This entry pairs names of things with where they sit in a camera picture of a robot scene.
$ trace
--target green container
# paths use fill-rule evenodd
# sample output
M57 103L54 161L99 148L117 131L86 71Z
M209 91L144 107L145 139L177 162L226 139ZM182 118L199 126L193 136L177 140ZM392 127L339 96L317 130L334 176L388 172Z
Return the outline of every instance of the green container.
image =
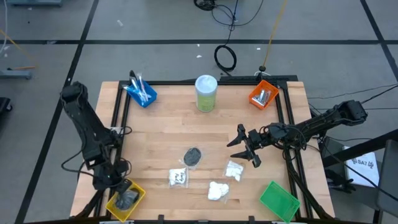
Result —
M202 112L210 112L216 103L217 80L211 75L201 75L195 81L197 108Z
M290 223L300 208L300 201L274 181L262 193L260 202L286 223Z

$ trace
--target black floor line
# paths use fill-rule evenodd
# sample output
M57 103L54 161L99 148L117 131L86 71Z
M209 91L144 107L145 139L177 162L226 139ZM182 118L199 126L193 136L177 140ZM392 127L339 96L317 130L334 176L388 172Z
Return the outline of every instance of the black floor line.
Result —
M268 44L268 39L229 40L229 44ZM154 44L223 44L224 39L177 39L177 40L14 40L17 44L103 44L103 45L154 45ZM398 40L273 40L272 44L297 45L374 45L398 44Z
M98 0L94 0L93 5L90 10L90 13L88 14L88 18L87 18L85 27L83 29L83 33L81 34L80 44L78 45L78 47L76 49L75 56L73 57L72 64L70 65L68 75L65 79L65 83L63 84L64 86L67 86L70 84L70 82L73 78L73 75L75 74L75 70L76 70L77 64L80 59L81 50L84 46L83 41L87 38L88 30L90 29L91 22L93 21L93 17L94 17L97 5L98 5ZM45 158L47 157L47 154L50 149L50 145L51 145L51 141L54 136L54 133L55 133L55 129L57 128L57 124L60 119L61 112L62 112L62 104L61 104L61 101L59 100L57 103L57 107L55 108L54 115L51 119L49 130L47 131L47 134L45 136L42 150L40 151L39 158L37 159L32 177L30 178L26 193L24 195L24 199L22 200L21 207L19 208L17 218L15 220L16 224L23 223L25 220L26 214L29 209L30 202L32 201L32 197L34 195L37 183L40 178L40 173L44 166Z
M373 31L376 34L377 39L381 43L381 48L383 49L384 55L387 58L388 64L390 65L391 70L398 81L398 67L397 67L396 61L395 61L394 57L392 56L390 49L388 49L386 42L384 41L383 35L380 32L379 26L377 26L377 24L376 24L376 20L374 20L374 17L372 15L372 12L371 12L368 4L366 3L366 0L361 0L361 4L362 4L363 9L365 10L365 13L366 13L368 19L369 19L369 22L372 25Z

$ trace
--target wooden table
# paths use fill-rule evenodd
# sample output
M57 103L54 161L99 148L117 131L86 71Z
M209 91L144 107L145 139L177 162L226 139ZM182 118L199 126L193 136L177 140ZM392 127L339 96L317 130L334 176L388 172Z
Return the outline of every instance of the wooden table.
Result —
M101 87L96 113L105 126L111 124L117 86L117 82L104 82ZM310 110L303 83L288 82L288 86L295 122L309 119ZM237 125L242 123L246 130L258 130L261 126L278 122L275 103L261 111L248 103L253 86L219 86L215 109L202 113L195 106L193 85L161 85L153 88L158 93L157 100L146 109L131 100L127 119L132 133L124 137L122 157L131 161L132 172L129 177L147 192L130 219L156 220L159 214L163 214L166 220L247 220L250 215L254 215L256 220L279 220L260 203L259 197L272 180L290 190L280 149L268 146L256 151L262 160L257 169L253 168L251 162L233 159L246 166L240 182L223 177L229 156L244 150L244 144L226 147L237 136ZM284 99L282 91L280 94L281 99ZM284 100L282 107L287 120ZM315 140L309 144L318 146ZM202 151L203 158L197 169L189 172L188 188L170 189L169 169L183 167L178 160L193 146ZM334 216L319 152L308 147L302 151L302 159L309 190L325 211ZM212 180L229 182L226 204L207 199L209 182ZM91 181L90 176L80 176L71 215L80 212L94 194ZM298 187L297 190L302 201L301 214L305 217L302 194Z

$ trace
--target white cloth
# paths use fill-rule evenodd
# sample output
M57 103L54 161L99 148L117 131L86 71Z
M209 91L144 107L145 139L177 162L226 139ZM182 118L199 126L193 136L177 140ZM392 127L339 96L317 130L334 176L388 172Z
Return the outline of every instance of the white cloth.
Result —
M210 182L210 188L207 198L209 200L219 200L229 192L228 184L218 184L217 182Z

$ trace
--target green bin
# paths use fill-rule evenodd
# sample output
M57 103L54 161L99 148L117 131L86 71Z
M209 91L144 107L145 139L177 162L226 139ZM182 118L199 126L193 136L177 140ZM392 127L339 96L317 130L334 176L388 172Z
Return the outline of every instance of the green bin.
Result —
M274 181L262 193L260 202L286 223L290 223L300 208L300 201Z

